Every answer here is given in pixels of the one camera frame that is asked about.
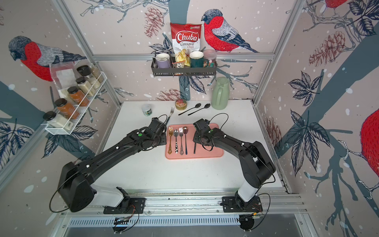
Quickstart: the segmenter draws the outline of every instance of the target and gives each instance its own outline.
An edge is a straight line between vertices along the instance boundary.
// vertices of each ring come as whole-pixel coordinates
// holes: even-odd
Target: green mug
[[[209,60],[204,58],[204,53],[201,51],[193,51],[189,57],[191,59],[191,67],[204,67],[204,61],[207,61],[206,67],[209,64]]]

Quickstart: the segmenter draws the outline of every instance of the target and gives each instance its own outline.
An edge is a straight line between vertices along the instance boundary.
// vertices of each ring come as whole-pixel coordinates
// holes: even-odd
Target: bird illustration
[[[201,18],[204,21],[204,37],[206,42],[216,51],[231,52],[233,49],[248,49],[258,53],[250,47],[245,40],[223,18],[222,12],[218,9],[206,11]]]
[[[20,59],[37,77],[53,81],[50,75],[50,64],[75,62],[86,59],[79,54],[73,54],[60,48],[44,46],[31,41],[28,37],[14,37],[8,45],[13,60]]]
[[[370,168],[379,176],[379,109],[368,116],[362,124],[360,130],[361,152],[353,152],[348,149],[345,141],[339,141],[343,143],[346,149],[346,155],[342,159],[346,160],[349,153],[357,155],[367,161]],[[368,190],[370,196],[366,198],[372,200],[372,193],[375,189],[379,188],[379,183],[369,188],[363,181],[358,180],[357,182],[361,183]]]
[[[326,5],[326,8],[333,8],[333,11],[334,11],[334,16],[339,16],[340,14],[339,13],[336,13],[335,12],[335,9],[339,6],[341,6],[343,3],[347,2],[347,0],[317,0],[311,4],[309,4],[309,6],[312,6],[318,2],[323,2],[325,5]]]

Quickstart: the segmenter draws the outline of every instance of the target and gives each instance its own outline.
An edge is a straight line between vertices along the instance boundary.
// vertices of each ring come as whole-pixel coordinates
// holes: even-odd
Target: black spoon
[[[211,106],[211,104],[206,104],[205,106],[204,106],[204,108],[209,108]]]
[[[201,106],[201,104],[200,103],[197,103],[196,105],[195,105],[195,107],[193,107],[193,108],[199,108]]]

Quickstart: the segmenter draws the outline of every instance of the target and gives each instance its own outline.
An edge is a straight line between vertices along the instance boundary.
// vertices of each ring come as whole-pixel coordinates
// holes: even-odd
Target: gold fork
[[[168,127],[168,135],[170,135],[170,145],[168,147],[168,154],[171,154],[172,153],[172,150],[171,150],[172,127]]]

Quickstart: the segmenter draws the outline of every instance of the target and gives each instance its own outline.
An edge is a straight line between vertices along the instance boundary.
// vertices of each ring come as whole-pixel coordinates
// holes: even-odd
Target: green thermos
[[[219,77],[216,79],[216,86],[213,89],[211,105],[217,110],[223,110],[228,105],[229,100],[229,79]]]

